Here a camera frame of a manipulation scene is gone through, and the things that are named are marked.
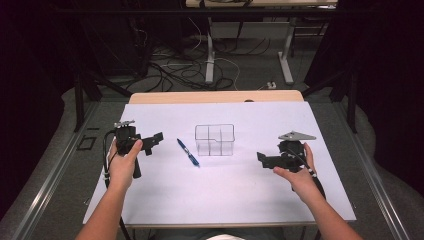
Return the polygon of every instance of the person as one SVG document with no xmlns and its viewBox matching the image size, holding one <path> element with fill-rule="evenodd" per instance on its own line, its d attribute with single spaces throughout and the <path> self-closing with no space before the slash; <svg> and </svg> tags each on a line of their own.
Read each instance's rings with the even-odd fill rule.
<svg viewBox="0 0 424 240">
<path fill-rule="evenodd" d="M 125 156 L 115 155 L 117 148 L 113 142 L 109 156 L 115 155 L 110 163 L 110 185 L 81 229 L 76 239 L 115 239 L 126 191 L 132 183 L 135 159 L 142 147 L 137 140 Z M 304 144 L 306 161 L 315 171 L 312 150 Z M 312 180 L 306 168 L 297 173 L 275 167 L 273 172 L 287 179 L 300 199 L 308 206 L 315 218 L 323 239 L 362 239 L 341 216 L 327 203 Z M 160 229 L 156 240 L 168 239 L 208 239 L 208 240 L 250 240 L 284 239 L 282 228 L 228 228 L 228 229 Z"/>
</svg>

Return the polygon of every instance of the wooden table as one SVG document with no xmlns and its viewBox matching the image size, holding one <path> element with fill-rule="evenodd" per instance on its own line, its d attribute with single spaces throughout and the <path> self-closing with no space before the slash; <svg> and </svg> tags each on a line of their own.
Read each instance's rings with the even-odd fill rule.
<svg viewBox="0 0 424 240">
<path fill-rule="evenodd" d="M 298 91 L 137 93 L 121 121 L 135 120 L 142 138 L 163 132 L 153 154 L 138 155 L 142 177 L 127 192 L 122 213 L 129 227 L 193 228 L 315 224 L 290 184 L 262 168 L 256 152 L 278 155 L 278 136 L 292 130 L 308 141 L 328 202 L 347 221 L 356 220 L 322 135 Z M 232 156 L 197 155 L 198 124 L 235 126 Z M 193 166 L 181 139 L 200 162 Z M 102 176 L 84 218 L 105 191 Z"/>
</svg>

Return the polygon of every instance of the table leg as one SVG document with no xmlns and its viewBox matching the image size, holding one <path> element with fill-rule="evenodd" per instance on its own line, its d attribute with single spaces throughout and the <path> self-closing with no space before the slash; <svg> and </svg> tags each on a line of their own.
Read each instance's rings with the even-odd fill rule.
<svg viewBox="0 0 424 240">
<path fill-rule="evenodd" d="M 208 60 L 206 62 L 206 77 L 205 83 L 213 83 L 213 69 L 215 65 L 215 52 L 213 51 L 211 33 L 208 33 Z"/>
<path fill-rule="evenodd" d="M 283 71 L 284 80 L 287 85 L 293 85 L 293 77 L 290 72 L 289 63 L 287 62 L 287 55 L 290 51 L 290 44 L 293 39 L 294 28 L 296 26 L 296 18 L 290 19 L 290 25 L 287 28 L 286 38 L 284 40 L 283 52 L 278 52 L 278 58 L 281 64 L 281 70 Z"/>
</svg>

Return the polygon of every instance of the metal bracket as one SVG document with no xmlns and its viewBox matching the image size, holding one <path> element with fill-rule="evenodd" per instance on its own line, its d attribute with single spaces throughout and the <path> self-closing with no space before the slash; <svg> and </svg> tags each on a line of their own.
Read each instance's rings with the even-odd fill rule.
<svg viewBox="0 0 424 240">
<path fill-rule="evenodd" d="M 311 135 L 291 131 L 289 133 L 279 136 L 278 139 L 286 140 L 286 141 L 299 141 L 299 140 L 315 140 L 317 138 Z"/>
</svg>

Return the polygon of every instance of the right hand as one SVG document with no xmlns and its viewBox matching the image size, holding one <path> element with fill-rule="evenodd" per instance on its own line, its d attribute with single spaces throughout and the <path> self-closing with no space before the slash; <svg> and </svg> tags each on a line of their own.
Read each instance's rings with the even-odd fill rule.
<svg viewBox="0 0 424 240">
<path fill-rule="evenodd" d="M 306 162 L 316 173 L 312 150 L 307 143 L 303 144 L 303 146 L 306 151 Z M 292 173 L 280 167 L 275 167 L 273 171 L 291 183 L 293 190 L 297 193 L 297 195 L 299 195 L 300 199 L 304 203 L 308 204 L 310 201 L 322 197 L 320 191 L 312 180 L 311 174 L 309 174 L 306 168 L 303 168 L 297 173 Z"/>
</svg>

